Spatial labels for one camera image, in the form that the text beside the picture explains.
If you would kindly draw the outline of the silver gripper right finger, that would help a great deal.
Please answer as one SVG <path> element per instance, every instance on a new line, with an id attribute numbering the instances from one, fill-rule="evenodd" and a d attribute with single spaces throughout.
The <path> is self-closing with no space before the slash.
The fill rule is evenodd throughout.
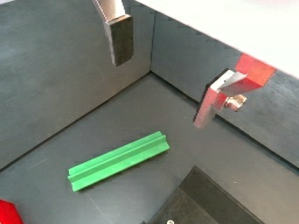
<path id="1" fill-rule="evenodd" d="M 225 69 L 209 82 L 201 95 L 197 114 L 193 118 L 193 125 L 197 128 L 202 129 L 222 109 L 238 111 L 246 101 L 246 97 L 236 92 L 236 87 L 245 77 L 242 73 Z"/>

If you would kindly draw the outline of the black-padded gripper left finger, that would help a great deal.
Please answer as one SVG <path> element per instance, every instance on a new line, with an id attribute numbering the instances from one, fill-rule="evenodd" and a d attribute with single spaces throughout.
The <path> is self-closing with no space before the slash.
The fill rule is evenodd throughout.
<path id="1" fill-rule="evenodd" d="M 133 18 L 121 0 L 92 0 L 101 17 L 112 64 L 118 67 L 133 56 Z"/>

